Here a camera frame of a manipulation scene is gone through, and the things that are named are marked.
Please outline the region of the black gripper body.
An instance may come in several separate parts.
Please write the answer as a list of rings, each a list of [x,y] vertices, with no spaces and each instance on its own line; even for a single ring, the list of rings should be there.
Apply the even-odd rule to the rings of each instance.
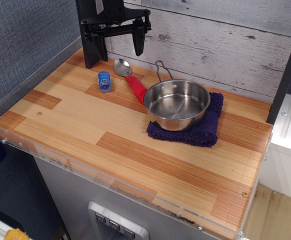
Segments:
[[[86,40],[92,40],[93,37],[146,34],[152,29],[149,18],[151,12],[148,9],[127,8],[122,0],[103,0],[102,5],[100,13],[80,22]]]

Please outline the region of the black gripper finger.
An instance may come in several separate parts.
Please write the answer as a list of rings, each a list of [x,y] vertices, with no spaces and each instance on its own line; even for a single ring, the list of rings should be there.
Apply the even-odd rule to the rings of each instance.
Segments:
[[[92,33],[91,39],[94,44],[94,47],[96,49],[96,52],[99,56],[99,58],[105,62],[108,61],[108,51],[107,46],[105,42],[105,38],[102,35]]]
[[[136,18],[133,22],[132,40],[135,54],[140,56],[144,51],[145,44],[145,24],[142,18]]]

